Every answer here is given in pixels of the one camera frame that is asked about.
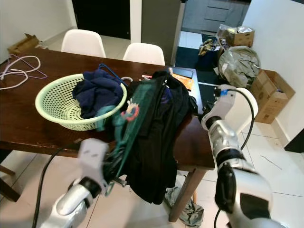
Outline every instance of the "gray cabinet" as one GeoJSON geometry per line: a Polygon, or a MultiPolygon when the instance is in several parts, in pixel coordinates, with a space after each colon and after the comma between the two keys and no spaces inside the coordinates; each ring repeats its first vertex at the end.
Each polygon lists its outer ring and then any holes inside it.
{"type": "Polygon", "coordinates": [[[237,0],[188,0],[182,30],[216,32],[220,24],[243,23],[249,3],[237,0]]]}

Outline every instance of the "cardboard box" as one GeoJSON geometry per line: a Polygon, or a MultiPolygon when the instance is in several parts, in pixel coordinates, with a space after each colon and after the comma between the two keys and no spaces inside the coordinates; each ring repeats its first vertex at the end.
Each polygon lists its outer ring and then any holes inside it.
{"type": "Polygon", "coordinates": [[[226,42],[230,46],[248,46],[251,47],[253,44],[253,37],[255,32],[244,32],[244,33],[228,33],[226,42]]]}
{"type": "Polygon", "coordinates": [[[295,94],[295,91],[276,72],[261,70],[251,89],[258,105],[255,121],[271,124],[295,94]]]}
{"type": "Polygon", "coordinates": [[[25,36],[26,38],[8,48],[10,54],[18,55],[38,45],[39,40],[35,35],[31,36],[25,33],[25,36]]]}

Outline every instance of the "black cable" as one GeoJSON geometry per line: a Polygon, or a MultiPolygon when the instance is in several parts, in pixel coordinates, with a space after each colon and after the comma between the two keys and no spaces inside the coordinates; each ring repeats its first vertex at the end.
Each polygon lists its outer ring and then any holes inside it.
{"type": "Polygon", "coordinates": [[[52,154],[52,156],[49,158],[48,162],[45,164],[45,166],[44,166],[44,168],[42,170],[42,173],[41,173],[40,181],[39,181],[37,200],[36,200],[36,207],[35,207],[35,213],[34,213],[32,228],[36,228],[36,226],[37,226],[39,209],[40,209],[40,200],[41,200],[41,192],[42,192],[43,179],[44,179],[44,176],[46,174],[48,165],[51,163],[51,161],[53,160],[53,158],[56,155],[58,155],[61,151],[63,151],[67,147],[70,147],[71,145],[74,145],[74,144],[78,143],[79,141],[80,140],[76,140],[72,144],[58,149],[55,153],[52,154]]]}
{"type": "Polygon", "coordinates": [[[215,215],[215,218],[214,218],[214,228],[217,228],[217,220],[218,220],[219,213],[220,213],[220,209],[218,209],[217,214],[215,215]]]}
{"type": "Polygon", "coordinates": [[[253,122],[254,122],[254,120],[255,120],[255,115],[254,115],[254,112],[253,112],[253,107],[252,107],[252,104],[251,104],[249,98],[248,98],[242,91],[239,91],[239,90],[237,90],[237,89],[228,89],[228,91],[235,91],[235,92],[238,92],[238,93],[242,94],[242,95],[245,97],[245,99],[247,100],[247,102],[248,102],[248,104],[249,104],[249,106],[250,106],[250,111],[251,111],[251,124],[250,124],[250,128],[249,128],[249,131],[248,131],[248,135],[247,135],[247,137],[246,137],[246,139],[245,139],[243,145],[241,146],[241,150],[243,150],[244,147],[245,147],[245,145],[246,145],[247,142],[248,142],[248,139],[249,139],[250,135],[251,135],[251,131],[252,131],[252,128],[253,128],[253,122]]]}

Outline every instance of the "white chair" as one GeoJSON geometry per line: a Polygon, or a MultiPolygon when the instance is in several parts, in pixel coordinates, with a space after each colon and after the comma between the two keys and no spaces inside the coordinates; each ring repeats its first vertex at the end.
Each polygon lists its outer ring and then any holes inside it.
{"type": "Polygon", "coordinates": [[[123,60],[162,66],[165,65],[165,58],[163,56],[162,49],[153,44],[130,44],[125,51],[123,60]]]}
{"type": "Polygon", "coordinates": [[[81,29],[72,29],[66,32],[61,51],[106,58],[100,35],[81,29]]]}
{"type": "MultiPolygon", "coordinates": [[[[258,112],[256,99],[245,88],[237,88],[237,90],[243,92],[248,97],[252,104],[253,113],[255,117],[258,112]]],[[[236,134],[239,134],[251,122],[250,107],[247,100],[242,94],[236,92],[236,99],[234,101],[234,105],[227,113],[225,120],[227,121],[231,129],[235,131],[236,134]]]]}

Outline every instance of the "dark doorway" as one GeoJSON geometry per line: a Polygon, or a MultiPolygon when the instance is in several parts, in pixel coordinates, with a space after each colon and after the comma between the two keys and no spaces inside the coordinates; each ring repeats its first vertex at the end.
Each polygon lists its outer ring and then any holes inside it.
{"type": "Polygon", "coordinates": [[[130,1],[73,0],[79,29],[130,39],[130,1]]]}

